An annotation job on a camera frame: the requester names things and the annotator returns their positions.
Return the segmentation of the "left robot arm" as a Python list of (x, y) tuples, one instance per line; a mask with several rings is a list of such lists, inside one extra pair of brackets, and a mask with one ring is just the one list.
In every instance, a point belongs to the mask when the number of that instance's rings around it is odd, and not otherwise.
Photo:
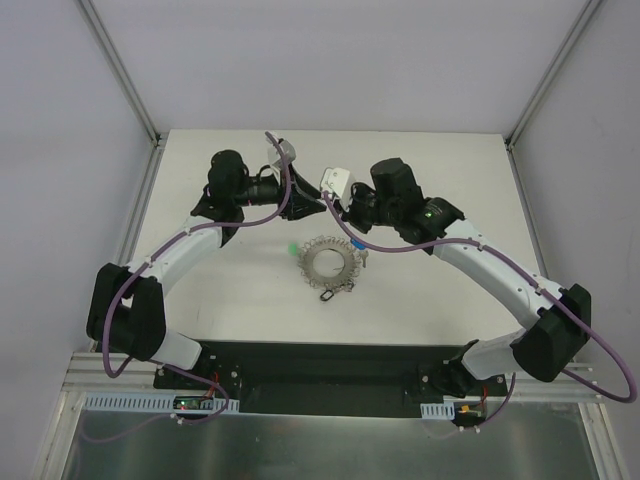
[(188, 388), (204, 387), (212, 369), (205, 348), (168, 327), (164, 298), (191, 268), (250, 226), (244, 208), (274, 205), (275, 216), (287, 221), (325, 211), (319, 191), (294, 169), (295, 158), (294, 147), (280, 139), (268, 164), (252, 175), (237, 151), (214, 154), (202, 195), (181, 228), (153, 253), (98, 271), (87, 335), (105, 354), (168, 364)]

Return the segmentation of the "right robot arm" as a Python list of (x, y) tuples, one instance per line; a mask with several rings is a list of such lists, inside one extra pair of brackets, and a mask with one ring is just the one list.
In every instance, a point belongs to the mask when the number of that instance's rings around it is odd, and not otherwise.
[(342, 218), (362, 233), (374, 226), (393, 228), (411, 245), (457, 268), (501, 303), (518, 331), (492, 340), (472, 340), (430, 378), (453, 396), (473, 394), (486, 379), (524, 371), (551, 382), (586, 344), (589, 336), (572, 320), (591, 322), (591, 296), (578, 284), (564, 288), (501, 252), (441, 197), (426, 197), (411, 167), (399, 158), (374, 164), (372, 185), (351, 181), (342, 190)]

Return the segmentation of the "black key tag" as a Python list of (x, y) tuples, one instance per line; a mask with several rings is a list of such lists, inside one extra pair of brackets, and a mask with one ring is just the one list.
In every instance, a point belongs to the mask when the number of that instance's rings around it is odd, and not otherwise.
[(334, 293), (332, 290), (325, 290), (321, 295), (320, 295), (320, 300), (322, 302), (327, 302), (329, 301), (332, 297), (334, 296)]

